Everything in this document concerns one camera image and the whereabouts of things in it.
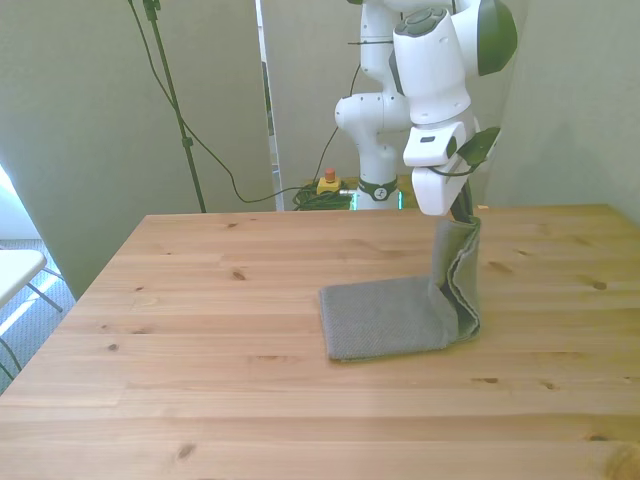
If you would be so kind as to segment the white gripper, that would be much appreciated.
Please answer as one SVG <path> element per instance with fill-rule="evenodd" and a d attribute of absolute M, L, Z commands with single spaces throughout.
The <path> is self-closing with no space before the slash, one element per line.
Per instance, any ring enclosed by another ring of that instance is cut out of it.
<path fill-rule="evenodd" d="M 467 181 L 469 170 L 470 166 L 465 160 L 451 160 L 446 165 L 432 167 L 414 167 L 411 179 L 420 211 L 425 215 L 443 216 L 451 207 L 455 221 L 469 220 L 474 214 L 470 182 Z"/>

